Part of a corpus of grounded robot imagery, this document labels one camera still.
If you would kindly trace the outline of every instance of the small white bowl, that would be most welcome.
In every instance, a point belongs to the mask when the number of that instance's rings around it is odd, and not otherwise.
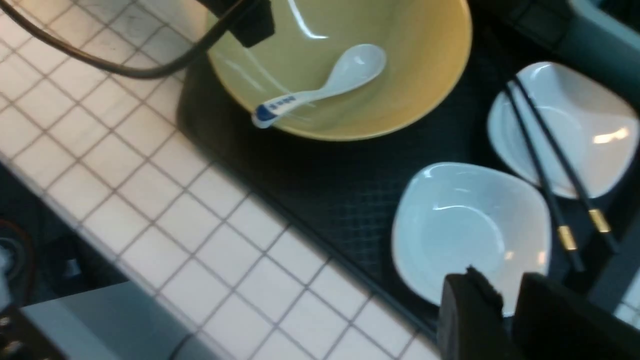
[[[437,163],[409,182],[392,231],[392,257],[407,286],[440,305],[447,274],[470,265],[515,311],[525,272],[546,275],[551,250],[547,204],[521,179],[490,168]]]
[[[518,77],[535,100],[547,126],[580,176],[590,197],[609,192],[627,171],[638,145],[638,116],[623,99],[602,85],[556,63],[532,64]],[[520,113],[555,194],[576,198],[573,185],[532,111],[512,83]],[[519,176],[539,185],[538,175],[525,146],[508,98],[501,92],[488,121],[495,152]]]

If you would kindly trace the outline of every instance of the black cable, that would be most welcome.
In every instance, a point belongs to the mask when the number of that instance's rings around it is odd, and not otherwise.
[[[187,343],[189,342],[189,340],[191,340],[193,336],[194,334],[191,333],[191,334],[187,334],[184,338],[182,338],[182,340],[180,340],[178,345],[176,345],[175,348],[173,348],[173,351],[171,352],[171,355],[169,355],[168,360],[176,360],[182,348],[184,348],[184,346],[187,345]]]
[[[46,33],[44,30],[39,29],[14,9],[13,6],[7,3],[6,0],[0,0],[0,10],[9,15],[13,21],[35,38],[56,48],[57,50],[62,51],[74,59],[97,67],[100,70],[127,76],[128,78],[157,79],[164,78],[178,70],[184,69],[200,55],[205,54],[236,21],[238,21],[246,12],[251,10],[260,1],[261,0],[238,0],[238,2],[231,6],[231,8],[229,8],[229,10],[227,10],[220,19],[218,19],[218,22],[191,49],[187,50],[172,62],[151,69],[127,67],[118,63],[103,60],[78,48],[72,47]]]

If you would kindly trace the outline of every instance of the white spoon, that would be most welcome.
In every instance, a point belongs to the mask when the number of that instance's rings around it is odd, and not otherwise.
[[[251,116],[253,125],[266,129],[282,115],[299,106],[357,89],[380,75],[386,64],[387,55],[380,47],[371,44],[356,45],[338,59],[322,88],[287,94],[263,102]]]

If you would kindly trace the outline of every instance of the chopsticks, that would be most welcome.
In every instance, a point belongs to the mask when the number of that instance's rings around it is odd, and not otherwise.
[[[557,231],[558,231],[560,240],[563,244],[563,247],[566,253],[569,256],[570,261],[572,262],[572,265],[575,271],[582,272],[584,271],[584,264],[582,263],[582,260],[579,256],[578,248],[575,244],[575,240],[573,239],[571,228],[564,221],[564,216],[562,215],[560,211],[560,207],[557,203],[557,199],[553,194],[553,190],[549,183],[548,176],[544,168],[542,167],[540,157],[538,156],[538,152],[533,146],[533,142],[531,140],[531,135],[529,134],[529,130],[522,118],[522,114],[520,113],[518,106],[516,105],[515,98],[513,97],[513,93],[511,91],[511,88],[509,87],[509,80],[513,80],[516,87],[522,93],[524,99],[527,102],[527,105],[529,106],[529,108],[534,114],[534,118],[536,119],[536,122],[542,129],[543,134],[545,135],[547,140],[549,141],[549,144],[551,145],[551,148],[553,149],[556,156],[558,157],[558,160],[560,161],[560,164],[564,168],[564,171],[567,174],[567,177],[572,182],[572,185],[578,194],[578,199],[580,200],[580,203],[588,211],[589,217],[591,218],[593,225],[596,227],[596,229],[600,233],[600,236],[604,239],[605,243],[613,253],[617,253],[620,251],[618,242],[615,240],[613,234],[611,233],[611,228],[609,227],[609,224],[607,223],[600,209],[594,206],[594,204],[591,202],[591,199],[587,195],[587,191],[584,185],[582,184],[577,173],[575,172],[572,165],[569,163],[568,159],[564,155],[564,152],[558,145],[556,139],[554,138],[554,135],[551,133],[551,131],[547,127],[547,124],[544,121],[544,118],[538,111],[533,99],[531,99],[531,97],[529,96],[528,91],[526,90],[526,88],[524,87],[524,85],[522,84],[518,76],[515,75],[515,72],[513,71],[513,69],[506,64],[507,62],[506,55],[504,54],[504,51],[502,50],[502,46],[500,45],[499,41],[495,38],[495,35],[491,31],[491,29],[488,28],[484,32],[484,39],[490,45],[490,47],[494,52],[493,57],[495,60],[495,64],[497,65],[499,75],[501,76],[500,80],[504,83],[505,94],[509,98],[511,107],[513,109],[513,113],[516,116],[516,119],[518,121],[518,126],[522,132],[522,136],[524,137],[527,150],[529,151],[534,168],[536,170],[536,173],[538,174],[538,178],[540,179],[540,185],[543,189],[543,193],[549,205],[552,217],[556,222]],[[514,74],[511,77],[509,77],[509,79],[504,73],[505,68],[509,69],[511,73]]]

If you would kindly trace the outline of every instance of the black mat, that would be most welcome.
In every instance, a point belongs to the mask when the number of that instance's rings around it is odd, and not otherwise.
[[[509,28],[500,39],[519,66],[550,55]],[[185,82],[179,125],[207,154],[246,182],[270,205],[428,336],[438,308],[414,295],[390,258],[390,230],[407,181],[439,161],[459,161],[510,172],[486,135],[488,110],[500,83],[476,36],[468,67],[450,96],[429,115],[394,134],[331,143],[258,130],[213,74],[206,59]],[[606,209],[613,191],[598,199]],[[579,245],[592,233],[576,202],[561,203]],[[555,241],[549,276],[569,269]]]

